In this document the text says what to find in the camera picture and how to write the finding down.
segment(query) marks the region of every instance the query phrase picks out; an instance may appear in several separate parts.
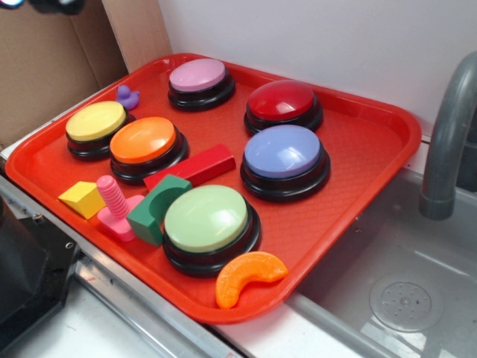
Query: plastic tray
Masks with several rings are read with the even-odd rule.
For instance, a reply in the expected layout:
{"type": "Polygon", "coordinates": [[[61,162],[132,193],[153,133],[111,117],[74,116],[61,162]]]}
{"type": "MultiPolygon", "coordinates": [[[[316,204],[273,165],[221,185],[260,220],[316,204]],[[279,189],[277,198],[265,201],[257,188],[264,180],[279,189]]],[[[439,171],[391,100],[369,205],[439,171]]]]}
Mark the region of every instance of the plastic tray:
{"type": "MultiPolygon", "coordinates": [[[[10,156],[6,171],[26,192],[185,314],[204,323],[226,324],[255,317],[283,302],[417,150],[421,131],[415,118],[397,107],[313,86],[324,108],[317,135],[332,161],[329,182],[318,194],[295,203],[260,201],[244,189],[239,175],[249,140],[243,117],[251,92],[282,78],[224,62],[236,80],[236,93],[228,102],[199,113],[175,110],[168,103],[168,76],[172,69],[196,58],[203,57],[176,54],[136,70],[28,138],[10,156]],[[288,266],[287,278],[272,284],[251,283],[236,307],[221,310],[215,303],[215,279],[187,277],[171,266],[161,247],[139,239],[116,241],[102,231],[95,216],[87,221],[57,200],[79,180],[96,182],[101,175],[111,174],[109,160],[85,163],[73,159],[66,148],[65,126],[82,107],[115,100],[119,84],[141,93],[139,106],[131,113],[137,119],[170,119],[186,135],[191,156],[218,143],[231,150],[237,168],[207,184],[231,186],[255,207],[262,221],[260,250],[277,255],[288,266]]],[[[145,186],[121,188],[126,197],[147,194],[145,186]]]]}

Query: pink button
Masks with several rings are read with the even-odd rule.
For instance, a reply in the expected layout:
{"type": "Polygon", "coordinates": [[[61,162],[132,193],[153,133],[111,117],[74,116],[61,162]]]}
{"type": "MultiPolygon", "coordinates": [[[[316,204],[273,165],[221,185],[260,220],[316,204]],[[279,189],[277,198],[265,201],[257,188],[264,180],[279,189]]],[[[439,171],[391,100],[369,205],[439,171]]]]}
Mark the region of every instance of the pink button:
{"type": "Polygon", "coordinates": [[[215,86],[225,78],[225,74],[225,65],[221,61],[202,58],[177,67],[169,80],[178,91],[197,92],[215,86]]]}

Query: lavender button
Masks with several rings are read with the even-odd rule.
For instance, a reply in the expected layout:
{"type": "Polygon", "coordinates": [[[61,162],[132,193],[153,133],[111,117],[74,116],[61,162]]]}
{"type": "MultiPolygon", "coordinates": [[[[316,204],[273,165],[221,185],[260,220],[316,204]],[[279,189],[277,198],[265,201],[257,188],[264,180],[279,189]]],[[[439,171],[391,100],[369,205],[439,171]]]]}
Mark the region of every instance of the lavender button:
{"type": "Polygon", "coordinates": [[[245,160],[262,177],[284,179],[313,167],[319,153],[320,140],[314,132],[298,125],[277,125],[249,140],[245,160]]]}

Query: yellow button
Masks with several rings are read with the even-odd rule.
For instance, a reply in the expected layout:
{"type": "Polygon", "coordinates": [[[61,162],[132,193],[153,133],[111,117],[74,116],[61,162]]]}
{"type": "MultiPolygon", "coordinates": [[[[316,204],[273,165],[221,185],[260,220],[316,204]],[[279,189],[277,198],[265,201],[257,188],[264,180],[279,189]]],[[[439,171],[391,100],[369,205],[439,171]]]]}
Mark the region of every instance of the yellow button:
{"type": "Polygon", "coordinates": [[[111,139],[110,150],[119,162],[139,164],[164,154],[175,140],[176,130],[171,121],[147,117],[121,128],[111,139]]]}
{"type": "Polygon", "coordinates": [[[66,133],[78,142],[100,139],[111,134],[125,119],[126,112],[118,102],[98,102],[76,112],[66,123],[66,133]]]}

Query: button top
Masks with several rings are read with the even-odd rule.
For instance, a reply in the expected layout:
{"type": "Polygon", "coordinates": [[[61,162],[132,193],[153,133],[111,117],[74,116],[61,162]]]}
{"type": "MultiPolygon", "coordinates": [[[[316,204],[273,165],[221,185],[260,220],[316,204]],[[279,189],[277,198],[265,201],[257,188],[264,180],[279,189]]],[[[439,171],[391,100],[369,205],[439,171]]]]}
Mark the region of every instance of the button top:
{"type": "Polygon", "coordinates": [[[260,119],[282,121],[293,119],[313,107],[313,89],[303,82],[274,81],[257,88],[249,97],[250,112],[260,119]]]}
{"type": "Polygon", "coordinates": [[[174,125],[163,117],[147,117],[121,128],[111,139],[111,154],[122,163],[139,164],[164,154],[176,139],[174,125]]]}
{"type": "Polygon", "coordinates": [[[231,243],[247,224],[247,205],[234,189],[199,186],[181,195],[165,214],[171,242],[195,253],[214,251],[231,243]]]}
{"type": "Polygon", "coordinates": [[[299,125],[277,125],[255,134],[245,147],[250,169],[266,178],[300,175],[318,161],[320,140],[299,125]]]}
{"type": "Polygon", "coordinates": [[[173,88],[182,92],[197,92],[215,86],[225,78],[225,65],[212,58],[192,60],[171,72],[173,88]]]}
{"type": "Polygon", "coordinates": [[[116,101],[90,104],[66,123],[66,133],[78,142],[100,139],[111,134],[126,119],[126,111],[116,101]]]}

